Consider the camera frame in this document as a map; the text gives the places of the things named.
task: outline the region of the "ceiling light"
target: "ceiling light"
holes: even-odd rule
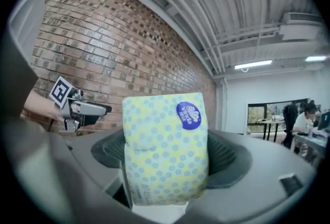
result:
[[[309,56],[306,58],[306,61],[324,61],[326,56]]]
[[[244,65],[236,65],[235,66],[235,69],[242,69],[242,68],[260,66],[260,65],[270,65],[271,63],[272,63],[272,60],[268,60],[268,61],[257,61],[257,62],[252,62],[252,63],[246,63]]]

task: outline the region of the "desk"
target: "desk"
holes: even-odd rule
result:
[[[261,122],[259,122],[259,123],[260,123],[260,124],[265,124],[265,127],[264,127],[264,129],[263,129],[263,138],[262,138],[262,139],[265,139],[265,138],[266,138],[267,124],[269,124],[267,140],[269,140],[270,127],[272,126],[272,124],[276,124],[275,136],[274,136],[274,140],[273,140],[273,142],[276,142],[276,136],[277,136],[278,125],[281,124],[281,123],[284,123],[284,120],[282,120],[282,121],[266,120],[266,121],[261,121]]]
[[[296,139],[297,141],[300,141],[308,146],[307,155],[310,153],[310,148],[311,148],[316,150],[322,159],[325,158],[327,139],[320,137],[312,138],[307,136],[300,136],[297,133],[292,133],[292,135],[293,135],[293,139]],[[295,142],[293,140],[291,145],[292,151],[294,150],[294,147],[295,147]]]

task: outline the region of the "air vent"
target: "air vent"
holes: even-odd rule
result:
[[[320,25],[323,23],[319,15],[308,13],[288,12],[283,14],[282,22],[285,24],[312,24]]]
[[[282,40],[313,40],[317,37],[321,27],[316,24],[289,24],[279,27]]]

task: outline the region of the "blue polka dot packaging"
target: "blue polka dot packaging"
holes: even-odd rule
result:
[[[208,125],[201,93],[125,98],[123,126],[135,205],[176,204],[202,194]]]

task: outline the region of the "blue oval logo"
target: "blue oval logo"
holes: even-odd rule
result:
[[[185,130],[194,130],[201,125],[201,113],[195,105],[189,102],[180,102],[176,106],[176,112]]]

